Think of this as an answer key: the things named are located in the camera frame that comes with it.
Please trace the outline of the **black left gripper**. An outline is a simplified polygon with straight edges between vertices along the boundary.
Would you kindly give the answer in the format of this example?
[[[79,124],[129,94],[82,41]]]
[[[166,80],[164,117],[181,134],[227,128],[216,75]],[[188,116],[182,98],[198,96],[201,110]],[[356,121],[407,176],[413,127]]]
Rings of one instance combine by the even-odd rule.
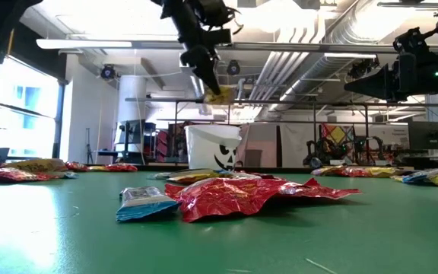
[[[232,44],[232,32],[224,27],[235,21],[240,14],[235,8],[226,6],[222,0],[165,0],[165,18],[170,18],[178,33],[178,41],[185,52],[180,61],[192,69],[197,78],[214,94],[221,92],[214,73],[212,57],[217,56],[217,46]]]

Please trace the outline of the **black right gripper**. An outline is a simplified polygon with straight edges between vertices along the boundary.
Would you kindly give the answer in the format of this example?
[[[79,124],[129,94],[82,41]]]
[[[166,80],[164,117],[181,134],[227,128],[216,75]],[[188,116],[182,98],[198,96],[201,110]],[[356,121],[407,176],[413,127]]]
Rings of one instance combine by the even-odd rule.
[[[438,94],[438,60],[419,63],[415,55],[403,54],[395,61],[396,100],[405,100],[412,95]],[[346,91],[391,100],[392,95],[386,91],[390,88],[391,73],[389,65],[384,65],[377,73],[359,78],[344,85]]]

